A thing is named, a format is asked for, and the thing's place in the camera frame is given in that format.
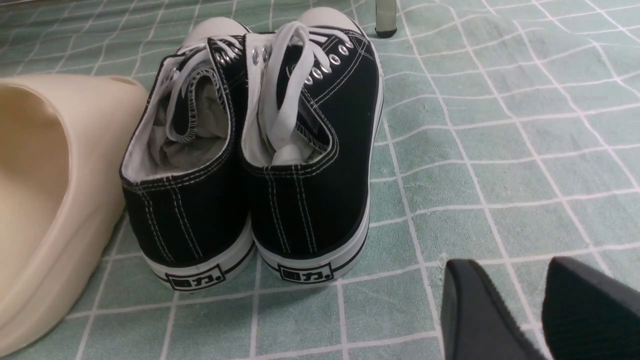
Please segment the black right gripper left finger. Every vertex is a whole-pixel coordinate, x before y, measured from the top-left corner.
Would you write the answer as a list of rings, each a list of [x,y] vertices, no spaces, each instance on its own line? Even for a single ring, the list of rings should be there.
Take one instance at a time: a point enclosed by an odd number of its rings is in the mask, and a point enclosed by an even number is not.
[[[475,260],[445,265],[440,312],[446,360],[544,360]]]

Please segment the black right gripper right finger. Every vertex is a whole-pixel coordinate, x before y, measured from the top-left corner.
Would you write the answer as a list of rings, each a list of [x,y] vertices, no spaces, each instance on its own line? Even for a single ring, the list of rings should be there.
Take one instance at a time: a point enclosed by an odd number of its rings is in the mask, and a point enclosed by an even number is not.
[[[555,360],[637,360],[640,294],[567,256],[551,259],[542,330]]]

